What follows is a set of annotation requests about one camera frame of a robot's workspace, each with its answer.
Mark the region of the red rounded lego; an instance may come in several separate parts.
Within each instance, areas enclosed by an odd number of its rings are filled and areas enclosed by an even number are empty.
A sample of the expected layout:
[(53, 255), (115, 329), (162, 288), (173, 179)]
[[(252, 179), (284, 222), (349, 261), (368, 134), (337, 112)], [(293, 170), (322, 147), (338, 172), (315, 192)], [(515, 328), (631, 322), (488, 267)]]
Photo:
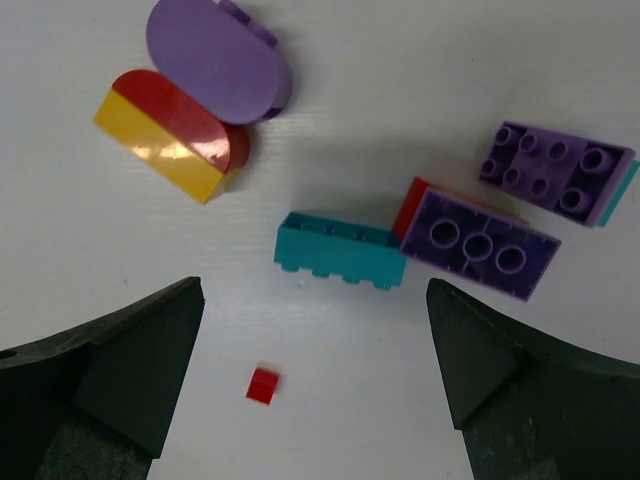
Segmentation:
[(118, 77), (112, 89), (222, 174), (246, 165), (247, 128), (221, 121), (160, 73), (132, 70)]

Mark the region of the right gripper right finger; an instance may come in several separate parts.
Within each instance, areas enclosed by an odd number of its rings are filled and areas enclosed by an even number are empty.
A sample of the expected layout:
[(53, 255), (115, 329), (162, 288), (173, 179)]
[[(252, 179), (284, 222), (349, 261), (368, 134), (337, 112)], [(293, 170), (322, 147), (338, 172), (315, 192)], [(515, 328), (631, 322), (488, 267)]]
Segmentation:
[(455, 429), (476, 479), (636, 479), (639, 367), (430, 280), (426, 305)]

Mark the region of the purple studded lego piece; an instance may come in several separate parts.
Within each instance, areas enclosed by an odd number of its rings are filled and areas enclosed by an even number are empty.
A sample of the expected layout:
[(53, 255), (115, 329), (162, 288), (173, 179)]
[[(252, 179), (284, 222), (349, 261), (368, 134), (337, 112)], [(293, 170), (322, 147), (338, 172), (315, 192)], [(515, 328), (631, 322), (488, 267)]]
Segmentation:
[(505, 121), (479, 179), (586, 227), (597, 223), (636, 159), (630, 148)]

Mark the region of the teal lego under purple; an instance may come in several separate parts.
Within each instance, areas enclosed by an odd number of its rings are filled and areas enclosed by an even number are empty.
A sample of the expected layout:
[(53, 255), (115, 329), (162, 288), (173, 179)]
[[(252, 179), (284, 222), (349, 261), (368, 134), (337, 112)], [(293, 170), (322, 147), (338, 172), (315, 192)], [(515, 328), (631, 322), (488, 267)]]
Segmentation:
[(638, 169), (640, 167), (640, 162), (638, 160), (633, 160), (631, 162), (631, 165), (629, 166), (629, 169), (627, 170), (627, 172), (625, 173), (624, 177), (622, 178), (617, 190), (615, 191), (615, 193), (613, 194), (610, 202), (608, 203), (608, 205), (606, 206), (606, 208), (604, 209), (598, 223), (597, 226), (598, 227), (605, 227), (607, 225), (607, 223), (609, 222), (611, 216), (613, 215), (614, 211), (616, 210), (619, 202), (621, 201), (624, 193), (626, 192), (626, 190), (628, 189), (631, 181), (633, 180), (634, 176), (636, 175)]

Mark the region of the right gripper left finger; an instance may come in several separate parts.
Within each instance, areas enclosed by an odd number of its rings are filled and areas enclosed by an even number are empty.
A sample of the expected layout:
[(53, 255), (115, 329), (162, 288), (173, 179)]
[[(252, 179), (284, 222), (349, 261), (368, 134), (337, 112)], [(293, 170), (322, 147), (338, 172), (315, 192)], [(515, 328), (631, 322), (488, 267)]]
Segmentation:
[(198, 277), (1, 352), (4, 479), (145, 479), (201, 324)]

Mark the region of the purple rounded lego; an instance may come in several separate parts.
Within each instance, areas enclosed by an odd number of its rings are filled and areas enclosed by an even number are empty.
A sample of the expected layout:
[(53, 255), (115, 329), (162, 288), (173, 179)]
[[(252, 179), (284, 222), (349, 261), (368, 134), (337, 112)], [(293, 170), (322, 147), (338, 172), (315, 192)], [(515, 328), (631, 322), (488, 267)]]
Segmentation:
[(272, 119), (291, 98), (277, 38), (232, 1), (159, 1), (146, 44), (159, 73), (226, 123)]

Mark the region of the yellow long lego brick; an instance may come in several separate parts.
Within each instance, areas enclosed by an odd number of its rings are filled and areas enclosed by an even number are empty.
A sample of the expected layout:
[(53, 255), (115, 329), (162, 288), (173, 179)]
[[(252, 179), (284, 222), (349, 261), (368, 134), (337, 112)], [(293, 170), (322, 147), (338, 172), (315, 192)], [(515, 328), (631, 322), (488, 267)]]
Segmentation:
[(94, 123), (200, 204), (230, 191), (240, 175), (216, 169), (113, 89)]

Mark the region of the teal long lego brick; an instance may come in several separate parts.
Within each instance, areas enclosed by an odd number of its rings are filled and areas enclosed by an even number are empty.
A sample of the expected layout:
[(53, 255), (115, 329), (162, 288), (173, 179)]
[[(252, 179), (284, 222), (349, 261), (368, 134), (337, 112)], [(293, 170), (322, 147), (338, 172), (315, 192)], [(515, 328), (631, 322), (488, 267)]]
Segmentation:
[(278, 228), (274, 262), (287, 272), (304, 269), (390, 290), (401, 285), (407, 265), (399, 248), (389, 230), (291, 212)]

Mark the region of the tiny red lego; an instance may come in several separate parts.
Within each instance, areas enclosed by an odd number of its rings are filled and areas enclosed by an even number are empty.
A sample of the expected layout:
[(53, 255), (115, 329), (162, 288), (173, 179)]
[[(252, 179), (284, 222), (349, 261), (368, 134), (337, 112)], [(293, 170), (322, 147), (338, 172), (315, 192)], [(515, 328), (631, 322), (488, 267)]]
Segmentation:
[(246, 395), (247, 399), (270, 405), (281, 380), (281, 375), (268, 368), (257, 367), (249, 382)]

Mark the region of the purple flat lego brick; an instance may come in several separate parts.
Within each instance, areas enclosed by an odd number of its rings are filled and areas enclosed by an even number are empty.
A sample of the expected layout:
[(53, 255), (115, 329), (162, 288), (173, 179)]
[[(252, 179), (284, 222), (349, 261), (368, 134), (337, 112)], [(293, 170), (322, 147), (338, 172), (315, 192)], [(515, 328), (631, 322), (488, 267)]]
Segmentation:
[(514, 218), (429, 189), (400, 252), (527, 301), (560, 245)]

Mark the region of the red lego under purple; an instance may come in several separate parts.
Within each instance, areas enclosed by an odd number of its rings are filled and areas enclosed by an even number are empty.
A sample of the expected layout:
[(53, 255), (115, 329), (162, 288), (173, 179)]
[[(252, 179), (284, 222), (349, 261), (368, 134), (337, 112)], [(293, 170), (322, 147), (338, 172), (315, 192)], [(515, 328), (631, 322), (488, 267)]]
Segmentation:
[(404, 239), (422, 198), (430, 186), (431, 184), (421, 177), (413, 178), (392, 226), (392, 232), (399, 240)]

